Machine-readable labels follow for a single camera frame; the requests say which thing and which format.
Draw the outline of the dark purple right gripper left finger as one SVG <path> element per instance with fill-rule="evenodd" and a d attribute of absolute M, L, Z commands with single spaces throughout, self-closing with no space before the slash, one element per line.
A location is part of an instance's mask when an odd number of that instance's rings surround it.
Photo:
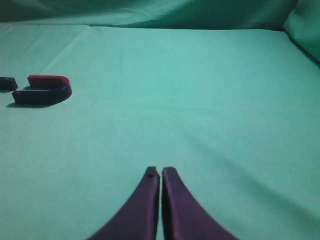
<path fill-rule="evenodd" d="M 160 176 L 147 167 L 138 186 L 119 211 L 91 240 L 155 240 L 159 220 Z"/>

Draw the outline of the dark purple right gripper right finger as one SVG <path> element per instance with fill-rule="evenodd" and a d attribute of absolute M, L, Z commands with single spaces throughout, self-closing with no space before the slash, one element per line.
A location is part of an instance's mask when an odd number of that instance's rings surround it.
<path fill-rule="evenodd" d="M 235 240 L 193 197 L 174 167 L 162 171 L 161 216 L 166 240 Z"/>

